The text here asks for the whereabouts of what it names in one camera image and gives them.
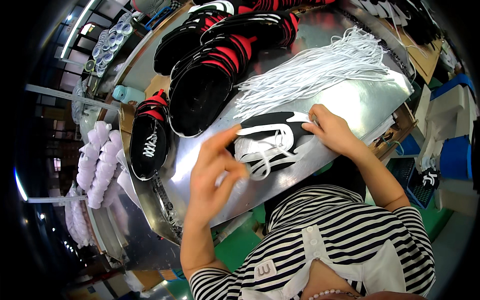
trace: blue basket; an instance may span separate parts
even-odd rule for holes
[[[402,186],[410,202],[426,209],[433,196],[431,185],[423,186],[422,175],[415,169],[413,158],[393,158],[391,172]]]

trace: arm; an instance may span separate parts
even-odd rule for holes
[[[190,176],[190,202],[185,215],[180,262],[187,280],[197,270],[213,267],[228,271],[215,257],[208,223],[227,203],[234,184],[248,177],[246,167],[237,162],[225,147],[236,137],[239,125],[220,132],[203,143]],[[217,187],[215,181],[228,174]]]
[[[350,158],[372,194],[375,204],[393,212],[403,206],[410,206],[403,188],[380,160],[360,141],[341,117],[331,113],[324,105],[315,104],[309,117],[317,117],[319,126],[304,123],[302,127],[315,134],[320,141],[333,151]]]

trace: black and white striped shirt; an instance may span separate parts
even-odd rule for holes
[[[216,268],[195,272],[190,278],[194,299],[236,300],[244,299],[242,291],[245,289],[259,292],[282,289],[304,265],[309,266],[309,259],[318,255],[323,255],[331,266],[367,265],[374,256],[377,259],[377,253],[383,252],[384,244],[394,247],[391,252],[399,261],[400,273],[396,284],[403,286],[404,292],[424,296],[435,281],[432,247],[420,213],[414,207],[401,207],[391,213],[364,203],[358,194],[343,188],[311,186],[279,203],[272,213],[268,230],[266,237],[233,273]],[[319,243],[309,235],[319,237]],[[269,260],[274,265],[275,275],[259,278],[264,272],[256,268]],[[369,288],[362,277],[341,277],[361,295],[376,290]],[[301,290],[295,293],[292,299],[298,299]]]

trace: green floor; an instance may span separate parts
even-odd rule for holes
[[[321,171],[325,171],[330,166],[327,166],[327,168],[324,167]],[[368,191],[365,197],[365,202],[370,205],[375,204]],[[430,200],[427,209],[422,209],[414,204],[412,204],[412,206],[420,211],[430,241],[433,242],[448,222],[448,219],[450,219],[453,211],[445,208],[441,211],[437,211],[434,199]],[[241,266],[248,253],[250,253],[250,251],[252,251],[260,242],[260,238],[252,230],[252,227],[256,222],[265,223],[265,210],[263,204],[254,208],[253,215],[243,223],[242,226],[237,228],[232,234],[223,240],[223,242],[215,247],[217,258],[223,261],[230,271]],[[169,282],[167,288],[176,300],[185,300],[184,297],[187,297],[188,300],[193,300],[186,280]]]

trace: woman's left hand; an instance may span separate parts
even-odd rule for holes
[[[185,223],[207,226],[227,203],[237,180],[248,178],[245,165],[237,162],[225,149],[240,129],[241,126],[236,125],[217,133],[202,144],[190,176],[190,202]],[[224,171],[228,174],[217,187],[215,182]]]

